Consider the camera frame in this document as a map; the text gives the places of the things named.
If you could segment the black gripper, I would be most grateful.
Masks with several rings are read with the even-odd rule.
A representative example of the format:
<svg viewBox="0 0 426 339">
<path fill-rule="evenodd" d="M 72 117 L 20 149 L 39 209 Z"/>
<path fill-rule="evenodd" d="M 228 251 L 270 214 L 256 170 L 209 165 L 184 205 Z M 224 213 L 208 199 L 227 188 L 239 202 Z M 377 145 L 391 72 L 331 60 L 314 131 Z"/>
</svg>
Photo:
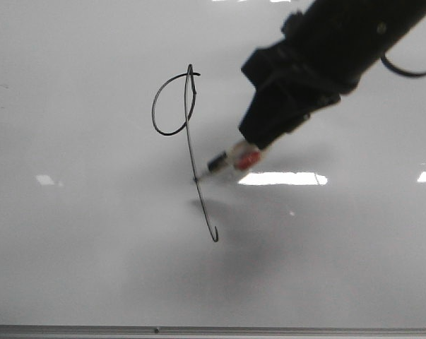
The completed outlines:
<svg viewBox="0 0 426 339">
<path fill-rule="evenodd" d="M 306 18 L 301 11 L 290 14 L 281 28 L 284 38 L 255 49 L 241 67 L 255 93 L 239 132 L 261 150 L 293 132 L 312 112 L 340 102 L 341 95 L 354 90 L 360 80 L 340 81 L 319 72 L 292 45 Z"/>
</svg>

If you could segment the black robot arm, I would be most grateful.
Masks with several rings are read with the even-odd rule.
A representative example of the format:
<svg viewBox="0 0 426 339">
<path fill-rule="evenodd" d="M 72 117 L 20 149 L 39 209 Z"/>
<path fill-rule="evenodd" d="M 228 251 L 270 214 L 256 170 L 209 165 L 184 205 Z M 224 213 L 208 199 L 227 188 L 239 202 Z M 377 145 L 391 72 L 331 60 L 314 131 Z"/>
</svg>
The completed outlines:
<svg viewBox="0 0 426 339">
<path fill-rule="evenodd" d="M 426 1 L 314 1 L 290 14 L 284 38 L 256 49 L 242 66 L 256 92 L 240 133 L 267 148 L 356 89 L 362 74 L 425 16 Z"/>
</svg>

